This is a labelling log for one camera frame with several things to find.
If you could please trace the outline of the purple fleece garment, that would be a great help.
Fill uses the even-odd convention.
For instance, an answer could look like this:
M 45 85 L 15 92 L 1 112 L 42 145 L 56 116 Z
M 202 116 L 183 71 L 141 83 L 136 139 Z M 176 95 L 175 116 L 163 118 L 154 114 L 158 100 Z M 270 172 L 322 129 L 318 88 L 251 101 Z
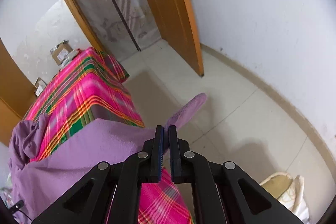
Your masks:
M 101 161 L 116 164 L 142 150 L 152 139 L 152 128 L 96 119 L 71 136 L 51 155 L 40 161 L 42 138 L 49 116 L 37 122 L 21 121 L 9 144 L 12 199 L 24 203 L 17 214 L 22 223 L 36 218 Z M 168 171 L 156 184 L 143 184 L 139 223 L 191 223 L 192 217 Z

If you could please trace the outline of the pink green plaid tablecloth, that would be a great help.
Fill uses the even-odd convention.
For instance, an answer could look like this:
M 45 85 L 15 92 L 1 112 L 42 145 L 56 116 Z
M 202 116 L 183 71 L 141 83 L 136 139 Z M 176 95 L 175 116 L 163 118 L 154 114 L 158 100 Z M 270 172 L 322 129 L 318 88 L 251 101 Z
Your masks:
M 145 128 L 123 83 L 127 71 L 112 56 L 88 48 L 81 51 L 46 86 L 24 121 L 49 116 L 42 150 L 35 161 L 51 155 L 71 136 L 96 119 Z

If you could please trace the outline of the white sack on floor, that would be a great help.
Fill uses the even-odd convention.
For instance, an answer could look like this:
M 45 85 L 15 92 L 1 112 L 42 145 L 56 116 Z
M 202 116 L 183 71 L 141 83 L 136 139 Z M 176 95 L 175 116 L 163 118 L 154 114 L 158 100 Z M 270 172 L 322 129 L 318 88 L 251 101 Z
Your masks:
M 293 178 L 289 173 L 276 172 L 260 185 L 303 223 L 310 223 L 309 208 L 303 196 L 305 181 L 301 175 Z

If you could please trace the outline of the white cardboard box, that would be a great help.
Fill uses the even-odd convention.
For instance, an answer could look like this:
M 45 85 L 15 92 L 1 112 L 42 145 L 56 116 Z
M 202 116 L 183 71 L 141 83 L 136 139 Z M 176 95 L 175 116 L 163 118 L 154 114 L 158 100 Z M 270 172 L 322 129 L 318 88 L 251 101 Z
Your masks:
M 44 91 L 44 89 L 46 88 L 47 83 L 43 79 L 38 77 L 34 83 L 34 86 L 36 87 L 35 95 L 39 97 L 41 93 Z

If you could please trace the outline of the brown cardboard box with label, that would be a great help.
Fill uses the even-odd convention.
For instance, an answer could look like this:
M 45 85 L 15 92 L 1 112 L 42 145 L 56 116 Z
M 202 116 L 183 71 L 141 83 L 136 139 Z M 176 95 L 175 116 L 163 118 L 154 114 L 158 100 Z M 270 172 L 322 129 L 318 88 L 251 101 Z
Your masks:
M 58 45 L 50 50 L 51 57 L 57 65 L 60 65 L 65 58 L 72 52 L 72 47 L 69 45 L 68 40 L 63 40 Z

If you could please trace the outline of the wooden wardrobe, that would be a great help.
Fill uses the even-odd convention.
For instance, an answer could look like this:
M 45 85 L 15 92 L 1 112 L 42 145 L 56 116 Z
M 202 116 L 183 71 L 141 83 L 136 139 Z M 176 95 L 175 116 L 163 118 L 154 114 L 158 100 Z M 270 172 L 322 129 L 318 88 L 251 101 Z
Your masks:
M 36 100 L 35 87 L 3 44 L 0 48 L 1 143 L 8 146 L 12 131 Z

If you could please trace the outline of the wooden door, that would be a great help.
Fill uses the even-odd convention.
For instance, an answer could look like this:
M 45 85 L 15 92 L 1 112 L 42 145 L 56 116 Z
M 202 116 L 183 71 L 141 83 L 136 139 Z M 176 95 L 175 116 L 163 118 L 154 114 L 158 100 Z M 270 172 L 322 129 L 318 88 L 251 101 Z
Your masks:
M 147 0 L 161 37 L 204 76 L 201 44 L 191 0 Z

